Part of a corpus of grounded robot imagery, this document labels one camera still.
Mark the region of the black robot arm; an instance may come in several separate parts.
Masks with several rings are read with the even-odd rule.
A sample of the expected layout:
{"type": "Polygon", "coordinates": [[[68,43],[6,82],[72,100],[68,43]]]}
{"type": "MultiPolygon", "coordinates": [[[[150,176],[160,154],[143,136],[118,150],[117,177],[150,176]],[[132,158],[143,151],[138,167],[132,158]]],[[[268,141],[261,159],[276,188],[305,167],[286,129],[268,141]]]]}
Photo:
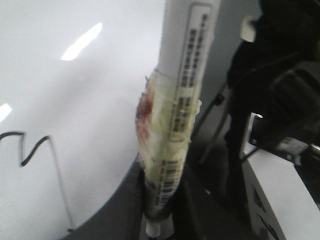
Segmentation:
{"type": "Polygon", "coordinates": [[[226,144],[230,161],[239,159],[247,118],[267,114],[272,80],[300,61],[320,59],[320,2],[318,0],[261,0],[253,41],[244,40],[227,74],[231,91],[230,129],[226,144]]]}

